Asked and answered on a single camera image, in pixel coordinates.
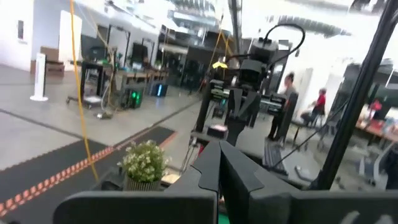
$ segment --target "office chair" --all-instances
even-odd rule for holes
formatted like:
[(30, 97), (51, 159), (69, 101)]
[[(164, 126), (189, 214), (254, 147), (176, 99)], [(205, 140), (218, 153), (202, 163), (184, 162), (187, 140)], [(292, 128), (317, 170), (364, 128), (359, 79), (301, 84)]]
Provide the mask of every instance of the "office chair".
[(374, 185), (377, 189), (385, 190), (388, 175), (386, 173), (386, 162), (388, 154), (396, 144), (392, 142), (380, 154), (373, 157), (362, 157), (359, 164), (357, 164), (358, 174), (365, 177), (366, 180)]

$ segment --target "window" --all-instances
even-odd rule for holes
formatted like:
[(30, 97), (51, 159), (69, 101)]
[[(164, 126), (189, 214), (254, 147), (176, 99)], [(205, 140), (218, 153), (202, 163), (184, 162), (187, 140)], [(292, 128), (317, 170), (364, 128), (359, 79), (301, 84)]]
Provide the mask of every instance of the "window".
[(18, 39), (24, 39), (24, 21), (18, 21)]

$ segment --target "black cable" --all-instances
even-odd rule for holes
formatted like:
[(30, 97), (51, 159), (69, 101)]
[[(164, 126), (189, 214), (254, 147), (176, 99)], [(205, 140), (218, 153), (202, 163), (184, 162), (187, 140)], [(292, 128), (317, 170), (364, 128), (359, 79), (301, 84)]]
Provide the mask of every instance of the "black cable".
[(191, 146), (191, 145), (188, 146), (188, 151), (187, 151), (187, 153), (186, 153), (186, 155), (184, 157), (184, 160), (182, 161), (182, 165), (181, 165), (181, 168), (180, 168), (180, 175), (182, 175), (183, 172), (187, 169), (188, 162), (189, 162), (188, 155), (190, 154), (190, 152), (191, 152), (191, 155), (192, 155), (192, 152), (194, 150), (195, 150), (195, 146)]
[(273, 165), (271, 167), (271, 169), (275, 169), (281, 162), (283, 162), (286, 158), (288, 158), (291, 154), (293, 154), (293, 152), (297, 151), (298, 149), (300, 149), (300, 147), (302, 147), (308, 140), (310, 140), (314, 135), (316, 135), (317, 133), (319, 133), (323, 128), (326, 127), (326, 125), (328, 125), (328, 123), (335, 118), (335, 116), (344, 109), (344, 107), (347, 105), (348, 100), (345, 101), (336, 111), (336, 113), (334, 113), (332, 116), (330, 116), (330, 118), (325, 122), (325, 124), (323, 126), (321, 126), (318, 130), (316, 130), (314, 133), (312, 133), (308, 138), (306, 138), (301, 144), (297, 145), (295, 147), (295, 149), (293, 149), (290, 153), (288, 153), (286, 156), (284, 156), (283, 158), (281, 158), (275, 165)]
[(271, 63), (267, 66), (267, 70), (268, 70), (271, 66), (275, 65), (275, 63), (281, 61), (281, 60), (284, 59), (284, 58), (287, 58), (289, 55), (291, 55), (291, 54), (294, 53), (296, 50), (298, 50), (298, 49), (301, 47), (301, 45), (303, 45), (304, 40), (305, 40), (305, 30), (303, 29), (303, 27), (300, 27), (300, 26), (297, 25), (297, 24), (283, 23), (283, 24), (277, 24), (276, 26), (274, 26), (273, 28), (271, 28), (271, 29), (267, 32), (266, 37), (264, 38), (264, 44), (268, 41), (268, 35), (269, 35), (274, 29), (276, 29), (276, 28), (278, 28), (278, 27), (281, 27), (281, 26), (284, 26), (284, 27), (293, 27), (293, 28), (298, 29), (298, 30), (302, 33), (302, 37), (301, 37), (300, 43), (298, 43), (298, 45), (297, 45), (296, 47), (294, 47), (288, 54), (286, 54), (286, 55), (282, 56), (281, 58), (278, 58), (277, 60), (271, 62)]
[[(214, 107), (214, 105), (215, 105), (216, 103), (212, 103), (211, 104), (211, 106), (210, 106), (210, 109), (207, 111), (207, 114), (206, 114), (206, 117), (205, 117), (205, 122), (206, 122), (206, 120), (207, 120), (207, 118), (209, 117), (209, 115), (210, 115), (210, 113), (211, 113), (211, 110), (213, 109), (213, 107)], [(195, 123), (195, 125), (193, 126), (193, 129), (192, 130), (195, 130), (195, 128), (197, 127), (197, 122)]]

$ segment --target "table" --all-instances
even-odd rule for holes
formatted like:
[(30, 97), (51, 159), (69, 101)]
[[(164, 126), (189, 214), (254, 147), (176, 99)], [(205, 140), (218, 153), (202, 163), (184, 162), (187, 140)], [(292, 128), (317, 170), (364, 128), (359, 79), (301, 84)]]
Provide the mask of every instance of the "table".
[(360, 130), (366, 131), (367, 133), (372, 134), (373, 136), (387, 139), (391, 142), (398, 142), (398, 133), (396, 133), (396, 131), (384, 134), (381, 130), (382, 125), (376, 126), (374, 123), (372, 124), (372, 121), (369, 124), (363, 124), (362, 121), (358, 121), (355, 127)]

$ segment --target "person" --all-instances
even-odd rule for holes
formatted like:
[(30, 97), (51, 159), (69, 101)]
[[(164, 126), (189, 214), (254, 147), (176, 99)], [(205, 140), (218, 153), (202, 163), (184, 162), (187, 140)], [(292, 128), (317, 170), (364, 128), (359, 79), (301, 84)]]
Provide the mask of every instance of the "person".
[(312, 103), (312, 112), (304, 112), (301, 114), (301, 118), (304, 120), (304, 124), (308, 125), (315, 121), (318, 115), (325, 115), (325, 104), (326, 104), (326, 89), (322, 88), (319, 90), (318, 100)]
[[(285, 95), (288, 99), (290, 97), (290, 94), (295, 93), (296, 89), (293, 86), (293, 81), (294, 81), (294, 73), (290, 72), (284, 80), (284, 85), (285, 85), (285, 91), (283, 92), (283, 95)], [(277, 141), (278, 137), (275, 137), (275, 133), (277, 131), (277, 129), (279, 128), (282, 120), (284, 117), (284, 113), (282, 112), (280, 115), (278, 116), (274, 116), (274, 119), (272, 119), (272, 125), (271, 125), (271, 130), (269, 131), (268, 134), (268, 139), (271, 141)]]

